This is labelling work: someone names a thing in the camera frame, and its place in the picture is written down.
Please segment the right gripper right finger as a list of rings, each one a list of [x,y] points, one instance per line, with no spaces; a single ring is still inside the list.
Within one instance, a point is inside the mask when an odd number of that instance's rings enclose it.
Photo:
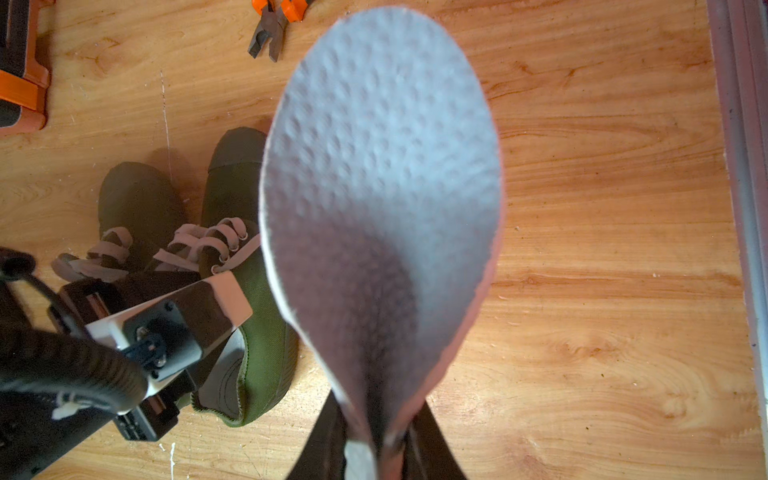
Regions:
[[[451,453],[427,402],[413,418],[407,430],[402,478],[407,480],[467,479]]]

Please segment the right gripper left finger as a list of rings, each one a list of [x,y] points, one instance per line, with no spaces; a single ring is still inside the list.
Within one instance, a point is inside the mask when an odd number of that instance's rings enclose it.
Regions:
[[[305,446],[287,480],[343,480],[346,459],[346,421],[329,392]]]

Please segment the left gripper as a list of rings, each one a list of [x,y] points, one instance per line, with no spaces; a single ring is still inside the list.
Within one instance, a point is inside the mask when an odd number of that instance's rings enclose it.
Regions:
[[[160,440],[178,422],[178,401],[198,390],[229,338],[253,310],[231,272],[140,272],[108,283],[84,279],[59,295],[96,342],[138,363],[144,400],[114,420],[130,441]]]

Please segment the green shoe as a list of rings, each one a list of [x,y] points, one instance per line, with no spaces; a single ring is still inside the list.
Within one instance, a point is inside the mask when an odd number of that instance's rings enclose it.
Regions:
[[[99,241],[82,258],[60,254],[51,263],[68,282],[114,282],[144,270],[187,221],[169,177],[148,164],[123,162],[104,178],[98,198]]]
[[[245,426],[275,407],[298,358],[298,337],[279,312],[262,256],[258,208],[265,143],[265,133],[249,127],[222,136],[208,168],[200,223],[177,227],[149,265],[203,278],[231,273],[249,302],[251,317],[208,357],[208,376],[191,396],[195,410],[229,427]]]

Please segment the grey insole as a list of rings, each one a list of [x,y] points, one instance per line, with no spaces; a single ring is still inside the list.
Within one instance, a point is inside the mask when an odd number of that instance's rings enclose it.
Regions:
[[[288,81],[259,224],[284,319],[346,421],[344,479],[403,479],[405,437],[494,277],[498,132],[452,36],[405,7],[335,23]]]

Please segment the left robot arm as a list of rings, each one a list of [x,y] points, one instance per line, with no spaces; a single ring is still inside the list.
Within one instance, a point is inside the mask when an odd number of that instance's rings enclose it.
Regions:
[[[251,316],[233,274],[133,273],[53,290],[1,252],[1,475],[30,479],[106,424],[154,442]]]

